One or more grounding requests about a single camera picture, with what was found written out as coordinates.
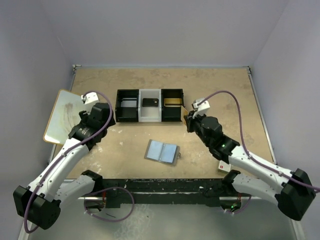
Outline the gold credit card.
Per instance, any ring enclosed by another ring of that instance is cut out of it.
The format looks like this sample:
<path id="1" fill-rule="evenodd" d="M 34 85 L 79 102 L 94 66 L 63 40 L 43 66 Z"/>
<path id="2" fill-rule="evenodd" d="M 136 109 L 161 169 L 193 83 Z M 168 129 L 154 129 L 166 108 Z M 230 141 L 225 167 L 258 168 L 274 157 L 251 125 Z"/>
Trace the gold credit card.
<path id="1" fill-rule="evenodd" d="M 180 108 L 181 108 L 181 111 L 180 111 L 180 120 L 181 120 L 181 122 L 186 126 L 187 123 L 186 123 L 186 120 L 185 120 L 185 116 L 187 116 L 187 115 L 189 114 L 189 112 L 188 112 L 188 110 L 187 110 L 185 107 L 183 107 L 183 106 L 181 106 Z"/>

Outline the grey card holder wallet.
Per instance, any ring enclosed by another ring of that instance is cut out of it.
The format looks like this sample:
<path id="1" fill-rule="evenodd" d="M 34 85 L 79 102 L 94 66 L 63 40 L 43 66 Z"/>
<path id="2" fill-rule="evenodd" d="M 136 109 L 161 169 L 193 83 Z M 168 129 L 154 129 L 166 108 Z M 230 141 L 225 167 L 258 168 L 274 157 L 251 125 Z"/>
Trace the grey card holder wallet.
<path id="1" fill-rule="evenodd" d="M 181 153 L 178 145 L 153 139 L 149 140 L 144 154 L 146 160 L 173 166 L 180 157 Z"/>

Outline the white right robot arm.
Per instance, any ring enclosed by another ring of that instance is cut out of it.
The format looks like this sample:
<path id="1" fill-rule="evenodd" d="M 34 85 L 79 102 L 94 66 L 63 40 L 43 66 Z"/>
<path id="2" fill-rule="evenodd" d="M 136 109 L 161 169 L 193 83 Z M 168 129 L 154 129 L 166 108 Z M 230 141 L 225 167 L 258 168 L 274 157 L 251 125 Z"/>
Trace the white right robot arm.
<path id="1" fill-rule="evenodd" d="M 194 114 L 191 111 L 183 117 L 187 132 L 195 133 L 215 159 L 254 176 L 250 178 L 232 170 L 222 183 L 226 195 L 233 196 L 238 192 L 256 196 L 277 205 L 288 218 L 302 220 L 316 197 L 314 186 L 305 171 L 283 168 L 249 152 L 223 133 L 216 117 Z"/>

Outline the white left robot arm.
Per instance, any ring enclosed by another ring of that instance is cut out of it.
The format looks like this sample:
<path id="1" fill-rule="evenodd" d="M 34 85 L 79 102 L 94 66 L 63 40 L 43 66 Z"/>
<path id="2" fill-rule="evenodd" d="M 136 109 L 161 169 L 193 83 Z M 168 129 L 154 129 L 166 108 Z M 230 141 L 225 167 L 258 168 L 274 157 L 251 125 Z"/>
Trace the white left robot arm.
<path id="1" fill-rule="evenodd" d="M 109 103 L 95 103 L 90 112 L 84 110 L 79 115 L 80 122 L 72 128 L 57 156 L 27 187 L 18 186 L 13 192 L 16 211 L 23 217 L 28 234 L 35 231 L 29 229 L 29 223 L 47 230 L 70 202 L 87 194 L 98 196 L 103 191 L 102 176 L 91 170 L 62 186 L 76 164 L 101 142 L 108 127 L 116 123 Z"/>

